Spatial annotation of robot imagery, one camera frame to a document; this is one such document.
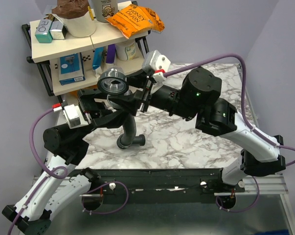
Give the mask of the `grey tee pipe fitting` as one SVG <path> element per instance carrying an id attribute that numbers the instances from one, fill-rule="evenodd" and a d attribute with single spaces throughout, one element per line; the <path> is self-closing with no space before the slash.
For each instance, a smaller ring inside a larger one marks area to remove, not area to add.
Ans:
<path id="1" fill-rule="evenodd" d="M 135 137 L 126 136 L 125 134 L 122 134 L 119 136 L 116 143 L 120 149 L 127 149 L 132 145 L 144 146 L 146 143 L 146 138 L 143 134 Z"/>

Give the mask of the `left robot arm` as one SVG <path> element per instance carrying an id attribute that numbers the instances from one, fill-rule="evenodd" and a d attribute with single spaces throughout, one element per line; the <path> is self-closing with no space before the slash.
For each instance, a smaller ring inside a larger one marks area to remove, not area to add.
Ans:
<path id="1" fill-rule="evenodd" d="M 43 172 L 25 196 L 14 205 L 7 205 L 2 214 L 11 221 L 8 233 L 14 227 L 25 235 L 44 234 L 53 218 L 69 202 L 82 193 L 95 193 L 106 186 L 99 183 L 100 176 L 92 169 L 83 169 L 65 187 L 59 188 L 87 154 L 89 144 L 84 137 L 98 128 L 118 128 L 128 113 L 122 108 L 110 109 L 96 98 L 106 98 L 99 90 L 80 90 L 78 104 L 55 104 L 34 121 L 29 132 L 29 143 L 34 158 Z M 45 164 L 34 145 L 34 130 L 38 122 L 51 112 L 62 112 L 65 123 L 48 128 L 43 133 L 44 147 L 53 154 Z"/>

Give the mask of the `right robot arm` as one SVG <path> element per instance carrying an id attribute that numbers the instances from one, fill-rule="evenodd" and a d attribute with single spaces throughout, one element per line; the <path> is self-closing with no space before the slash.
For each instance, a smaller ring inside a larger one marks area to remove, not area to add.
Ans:
<path id="1" fill-rule="evenodd" d="M 258 136 L 260 130 L 248 127 L 243 116 L 227 100 L 220 97 L 222 80 L 210 71 L 197 67 L 185 77 L 181 89 L 163 85 L 150 93 L 137 90 L 131 95 L 110 95 L 109 100 L 130 113 L 141 103 L 167 111 L 185 120 L 196 119 L 196 129 L 214 137 L 221 137 L 241 146 L 240 156 L 222 169 L 216 187 L 228 191 L 246 176 L 267 176 L 286 169 L 285 158 L 280 154 L 279 136 L 268 141 Z"/>

